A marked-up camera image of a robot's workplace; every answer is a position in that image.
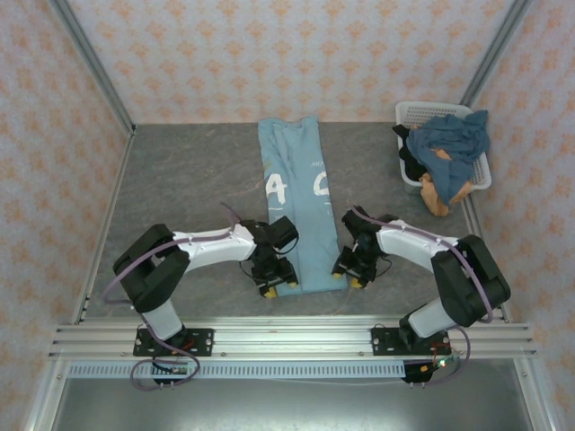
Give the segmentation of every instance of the black mounting bracket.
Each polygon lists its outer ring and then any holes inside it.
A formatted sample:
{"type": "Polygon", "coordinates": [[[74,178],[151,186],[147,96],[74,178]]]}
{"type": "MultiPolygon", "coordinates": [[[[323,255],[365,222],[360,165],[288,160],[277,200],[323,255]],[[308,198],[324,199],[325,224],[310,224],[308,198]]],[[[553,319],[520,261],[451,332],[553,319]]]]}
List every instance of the black mounting bracket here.
{"type": "MultiPolygon", "coordinates": [[[[212,356],[214,330],[186,328],[166,340],[166,343],[190,352],[194,356],[212,356]]],[[[138,357],[159,357],[179,356],[180,354],[173,354],[169,349],[160,346],[155,342],[147,328],[141,328],[137,330],[133,355],[138,357]]]]}
{"type": "Polygon", "coordinates": [[[426,339],[420,339],[408,347],[403,341],[400,328],[379,328],[371,330],[371,347],[374,356],[438,356],[451,355],[449,337],[440,331],[426,339]]]}

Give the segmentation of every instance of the patterned wallpaper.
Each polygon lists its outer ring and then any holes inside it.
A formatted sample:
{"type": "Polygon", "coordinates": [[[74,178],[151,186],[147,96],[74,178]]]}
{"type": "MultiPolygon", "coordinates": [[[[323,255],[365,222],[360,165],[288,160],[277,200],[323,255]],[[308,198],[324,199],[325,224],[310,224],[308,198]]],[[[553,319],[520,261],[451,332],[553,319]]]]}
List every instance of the patterned wallpaper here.
{"type": "Polygon", "coordinates": [[[493,185],[482,220],[575,429],[575,7],[539,0],[482,92],[493,185]]]}
{"type": "Polygon", "coordinates": [[[0,3],[0,429],[70,320],[126,134],[46,0],[0,3]]]}
{"type": "Polygon", "coordinates": [[[71,4],[136,123],[202,123],[459,102],[512,0],[71,4]]]}

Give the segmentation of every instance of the black cloth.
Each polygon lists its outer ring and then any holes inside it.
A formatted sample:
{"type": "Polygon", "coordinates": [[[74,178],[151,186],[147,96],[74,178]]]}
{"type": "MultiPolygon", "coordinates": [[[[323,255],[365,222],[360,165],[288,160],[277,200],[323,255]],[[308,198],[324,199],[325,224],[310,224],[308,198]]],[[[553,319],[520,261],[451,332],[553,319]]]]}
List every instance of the black cloth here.
{"type": "Polygon", "coordinates": [[[419,181],[421,176],[428,170],[415,160],[415,157],[411,155],[410,150],[407,148],[407,136],[410,135],[410,130],[404,127],[403,124],[393,126],[392,130],[403,141],[403,146],[399,150],[399,156],[405,162],[405,174],[407,178],[412,181],[419,181]]]}

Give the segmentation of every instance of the laundry basket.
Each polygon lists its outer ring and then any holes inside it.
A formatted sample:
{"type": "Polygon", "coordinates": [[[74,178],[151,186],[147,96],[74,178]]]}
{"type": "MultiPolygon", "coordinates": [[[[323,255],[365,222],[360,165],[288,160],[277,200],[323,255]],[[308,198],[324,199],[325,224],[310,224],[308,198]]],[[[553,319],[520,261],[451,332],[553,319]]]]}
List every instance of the laundry basket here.
{"type": "MultiPolygon", "coordinates": [[[[453,114],[462,119],[472,113],[472,110],[463,105],[435,103],[434,101],[400,101],[395,105],[395,121],[397,124],[403,124],[407,128],[420,126],[432,117],[443,117],[447,114],[453,114]]],[[[397,143],[401,149],[403,141],[400,137],[397,137],[397,143]]],[[[403,186],[405,191],[409,193],[420,193],[421,183],[407,178],[405,174],[405,162],[401,158],[399,159],[399,164],[405,183],[403,186]]],[[[482,155],[473,162],[473,178],[471,179],[471,183],[471,191],[487,189],[491,185],[491,173],[489,172],[489,164],[487,164],[487,156],[485,153],[482,153],[482,155]]]]}

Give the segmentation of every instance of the blue cloth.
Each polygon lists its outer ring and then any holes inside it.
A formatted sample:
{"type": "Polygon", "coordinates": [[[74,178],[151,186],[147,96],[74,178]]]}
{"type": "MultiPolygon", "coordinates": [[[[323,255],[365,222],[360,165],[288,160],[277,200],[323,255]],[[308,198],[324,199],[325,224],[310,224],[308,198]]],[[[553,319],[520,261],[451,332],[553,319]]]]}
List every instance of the blue cloth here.
{"type": "MultiPolygon", "coordinates": [[[[287,123],[258,123],[270,223],[287,216],[299,233],[297,246],[286,255],[299,286],[277,286],[278,295],[297,295],[347,288],[345,278],[332,277],[339,255],[332,203],[323,165],[316,117],[287,123]]],[[[293,243],[284,250],[289,250],[293,243]]]]}
{"type": "Polygon", "coordinates": [[[407,147],[424,165],[444,204],[473,177],[473,162],[489,148],[487,111],[478,110],[465,119],[453,115],[434,117],[420,128],[410,130],[407,147]],[[440,159],[432,149],[443,149],[453,159],[440,159]]]}

